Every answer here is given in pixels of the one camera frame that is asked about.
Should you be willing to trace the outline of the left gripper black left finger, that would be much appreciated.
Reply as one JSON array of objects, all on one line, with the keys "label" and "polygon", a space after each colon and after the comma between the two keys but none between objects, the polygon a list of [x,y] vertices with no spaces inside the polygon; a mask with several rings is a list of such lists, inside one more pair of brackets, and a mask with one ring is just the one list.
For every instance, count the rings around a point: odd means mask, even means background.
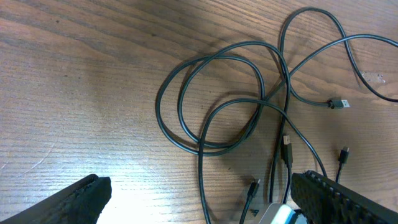
[{"label": "left gripper black left finger", "polygon": [[109,177],[90,174],[1,223],[96,224],[111,193]]}]

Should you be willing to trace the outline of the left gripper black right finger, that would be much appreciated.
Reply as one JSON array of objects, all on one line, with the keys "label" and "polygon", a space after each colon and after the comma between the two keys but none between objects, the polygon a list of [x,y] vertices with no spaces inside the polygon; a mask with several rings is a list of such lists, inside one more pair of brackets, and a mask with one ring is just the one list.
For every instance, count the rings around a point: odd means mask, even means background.
[{"label": "left gripper black right finger", "polygon": [[291,197],[312,223],[397,224],[397,212],[312,170],[292,174]]}]

